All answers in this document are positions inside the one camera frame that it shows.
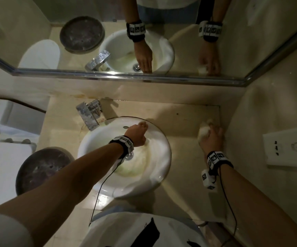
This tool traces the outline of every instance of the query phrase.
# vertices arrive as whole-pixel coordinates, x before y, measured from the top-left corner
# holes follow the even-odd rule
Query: oval ceramic sink basin
[[[149,30],[146,31],[145,41],[153,52],[152,71],[158,74],[167,73],[175,60],[171,43],[163,36]],[[100,52],[103,50],[111,53],[105,63],[110,71],[135,72],[133,66],[138,63],[135,57],[134,43],[128,38],[127,30],[117,31],[107,37],[99,48]]]
[[[106,145],[113,138],[123,135],[127,127],[143,121],[134,117],[119,117],[106,120],[98,128],[89,131],[81,141],[78,158]],[[144,146],[136,147],[133,158],[125,160],[105,181],[100,191],[106,196],[119,198],[138,195],[150,190],[166,176],[171,162],[171,150],[165,135],[147,121],[149,128]],[[94,185],[99,191],[106,177],[117,167],[117,161],[108,173]]]

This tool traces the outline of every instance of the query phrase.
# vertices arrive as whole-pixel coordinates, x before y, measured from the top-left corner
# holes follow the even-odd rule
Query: shirt sleeve
[[[0,214],[0,247],[34,247],[29,231],[17,220]]]

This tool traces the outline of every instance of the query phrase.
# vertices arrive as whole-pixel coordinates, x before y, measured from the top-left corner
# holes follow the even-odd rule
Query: wire
[[[223,247],[223,246],[225,246],[229,241],[231,241],[231,239],[234,238],[234,236],[235,236],[235,234],[236,234],[236,231],[237,231],[238,221],[237,221],[236,216],[234,215],[234,212],[233,212],[233,210],[232,210],[232,208],[231,208],[231,205],[230,205],[230,203],[229,203],[228,197],[226,196],[226,193],[225,193],[225,190],[224,190],[224,187],[223,187],[221,167],[219,167],[219,180],[221,181],[221,186],[222,186],[222,190],[223,190],[223,193],[224,193],[226,202],[228,203],[228,205],[229,205],[229,207],[230,207],[230,210],[231,210],[231,212],[232,212],[232,215],[233,215],[233,217],[234,217],[234,221],[236,222],[236,226],[234,227],[234,232],[233,232],[232,237],[230,237],[228,240],[226,240],[226,241],[221,245],[221,247]]]
[[[97,194],[97,199],[96,199],[95,206],[93,207],[93,213],[95,212],[96,204],[97,204],[97,201],[98,201],[98,196],[99,196],[100,190],[101,190],[102,187],[103,187],[103,184],[104,184],[105,181],[106,181],[106,180],[107,180],[107,179],[114,173],[114,171],[117,170],[117,168],[119,167],[119,165],[120,165],[120,164],[118,164],[118,166],[113,170],[113,172],[111,172],[111,173],[107,176],[107,178],[105,178],[104,182],[101,184],[100,189],[99,189],[98,194]],[[90,219],[90,223],[89,223],[89,225],[91,224],[91,221],[93,220],[93,213],[91,214],[91,219]]]

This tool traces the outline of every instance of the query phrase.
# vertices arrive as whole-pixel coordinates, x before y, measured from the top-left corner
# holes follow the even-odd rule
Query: toilet
[[[52,40],[41,40],[32,45],[24,53],[19,68],[57,69],[60,49]]]
[[[16,194],[16,177],[23,162],[36,150],[36,145],[25,139],[38,138],[45,114],[18,103],[0,99],[0,136],[6,135],[13,143],[0,142],[0,204]]]

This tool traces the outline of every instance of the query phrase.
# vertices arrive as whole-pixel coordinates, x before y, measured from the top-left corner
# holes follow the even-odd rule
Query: toilet lid
[[[18,170],[33,152],[31,144],[0,142],[0,204],[17,196]]]
[[[52,40],[38,41],[24,53],[19,68],[57,69],[60,49]]]

